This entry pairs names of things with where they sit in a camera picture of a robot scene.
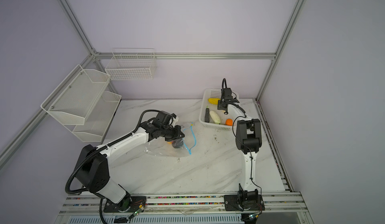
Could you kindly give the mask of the black round food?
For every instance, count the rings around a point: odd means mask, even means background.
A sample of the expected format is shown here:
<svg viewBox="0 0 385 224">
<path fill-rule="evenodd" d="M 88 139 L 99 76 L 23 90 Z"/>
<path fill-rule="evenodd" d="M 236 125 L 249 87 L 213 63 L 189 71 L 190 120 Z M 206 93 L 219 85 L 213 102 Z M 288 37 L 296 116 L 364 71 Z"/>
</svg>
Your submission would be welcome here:
<svg viewBox="0 0 385 224">
<path fill-rule="evenodd" d="M 172 145 L 173 148 L 181 148 L 184 145 L 183 139 L 175 140 L 175 141 L 172 142 L 171 145 Z"/>
</svg>

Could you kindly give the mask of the clear zip top bag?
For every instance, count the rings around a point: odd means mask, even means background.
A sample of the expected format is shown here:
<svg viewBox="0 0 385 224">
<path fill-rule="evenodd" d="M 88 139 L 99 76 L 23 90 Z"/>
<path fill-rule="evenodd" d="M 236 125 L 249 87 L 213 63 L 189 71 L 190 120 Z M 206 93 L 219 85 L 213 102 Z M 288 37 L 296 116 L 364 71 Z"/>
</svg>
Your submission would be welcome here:
<svg viewBox="0 0 385 224">
<path fill-rule="evenodd" d="M 165 139 L 158 138 L 152 140 L 150 143 L 144 145 L 144 151 L 146 154 L 157 157 L 187 157 L 192 155 L 193 149 L 197 145 L 197 138 L 194 132 L 195 123 L 183 123 L 181 130 L 185 137 L 183 138 L 183 147 L 173 148 L 171 144 L 168 144 Z"/>
</svg>

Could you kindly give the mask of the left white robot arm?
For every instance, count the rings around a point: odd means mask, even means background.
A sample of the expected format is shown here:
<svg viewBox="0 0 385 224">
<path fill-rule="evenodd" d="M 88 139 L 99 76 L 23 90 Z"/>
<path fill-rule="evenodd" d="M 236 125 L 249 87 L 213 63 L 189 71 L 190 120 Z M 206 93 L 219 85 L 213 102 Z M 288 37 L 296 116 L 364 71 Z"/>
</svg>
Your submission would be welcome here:
<svg viewBox="0 0 385 224">
<path fill-rule="evenodd" d="M 69 195 L 88 191 L 101 199 L 128 208 L 131 194 L 110 175 L 113 164 L 134 148 L 158 138 L 166 142 L 177 142 L 185 137 L 175 119 L 165 122 L 153 118 L 139 123 L 128 134 L 107 144 L 96 147 L 85 146 L 79 155 L 75 168 L 65 185 Z"/>
</svg>

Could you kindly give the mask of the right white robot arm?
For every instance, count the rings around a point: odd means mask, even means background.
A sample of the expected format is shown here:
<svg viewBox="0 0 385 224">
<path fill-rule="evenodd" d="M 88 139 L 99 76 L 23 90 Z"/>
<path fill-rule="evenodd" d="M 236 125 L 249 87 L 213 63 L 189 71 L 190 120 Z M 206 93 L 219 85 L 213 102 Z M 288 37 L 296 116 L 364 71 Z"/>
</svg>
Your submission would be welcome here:
<svg viewBox="0 0 385 224">
<path fill-rule="evenodd" d="M 249 115 L 236 98 L 221 97 L 217 109 L 232 119 L 231 132 L 236 148 L 242 153 L 242 180 L 240 185 L 245 191 L 260 190 L 256 182 L 256 160 L 262 146 L 261 122 L 257 116 Z"/>
</svg>

